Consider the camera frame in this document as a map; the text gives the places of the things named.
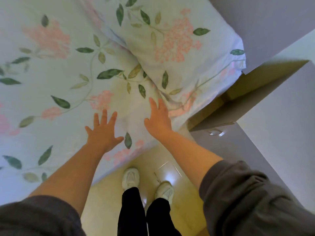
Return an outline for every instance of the black pants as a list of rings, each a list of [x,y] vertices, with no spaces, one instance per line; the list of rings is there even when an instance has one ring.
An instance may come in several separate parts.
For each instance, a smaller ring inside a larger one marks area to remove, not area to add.
[[[148,208],[146,217],[139,190],[132,187],[123,193],[117,235],[147,236],[148,222],[150,236],[181,236],[173,225],[170,210],[168,201],[158,198]]]

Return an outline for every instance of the hand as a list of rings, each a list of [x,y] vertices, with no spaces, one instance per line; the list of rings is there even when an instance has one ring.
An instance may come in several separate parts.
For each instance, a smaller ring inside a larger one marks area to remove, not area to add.
[[[171,119],[168,117],[168,109],[162,99],[158,100],[158,108],[155,101],[149,98],[151,105],[151,117],[144,119],[144,126],[157,140],[172,131]]]
[[[94,114],[94,129],[85,127],[88,133],[88,141],[86,143],[93,151],[104,155],[112,150],[115,146],[124,140],[124,137],[115,138],[114,127],[117,118],[117,112],[114,112],[111,119],[107,123],[107,110],[103,110],[103,115],[99,121],[98,114]]]

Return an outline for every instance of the floor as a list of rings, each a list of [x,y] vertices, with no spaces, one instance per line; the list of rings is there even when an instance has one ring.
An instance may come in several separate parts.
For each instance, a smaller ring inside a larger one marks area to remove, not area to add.
[[[186,125],[179,133],[193,140]],[[206,227],[198,191],[168,150],[159,144],[91,187],[81,217],[88,236],[117,235],[123,193],[121,178],[128,167],[136,167],[140,172],[139,190],[144,205],[153,201],[160,182],[171,182],[175,194],[170,214],[182,236],[196,236]]]

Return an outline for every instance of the gray sleeve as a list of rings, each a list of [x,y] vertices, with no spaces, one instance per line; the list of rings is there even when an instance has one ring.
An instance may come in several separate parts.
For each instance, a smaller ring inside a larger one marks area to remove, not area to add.
[[[61,199],[33,196],[0,207],[0,235],[83,236],[77,211]]]
[[[211,236],[315,235],[315,215],[243,161],[216,163],[203,178],[199,195]]]

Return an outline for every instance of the sneaker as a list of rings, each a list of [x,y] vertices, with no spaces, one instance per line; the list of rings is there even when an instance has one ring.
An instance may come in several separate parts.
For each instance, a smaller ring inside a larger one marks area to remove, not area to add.
[[[128,190],[132,187],[138,187],[140,183],[139,171],[136,168],[125,170],[123,175],[123,189]]]
[[[173,196],[174,196],[173,186],[170,183],[165,182],[158,187],[154,198],[155,199],[163,198],[166,199],[169,202],[169,204],[172,204]]]

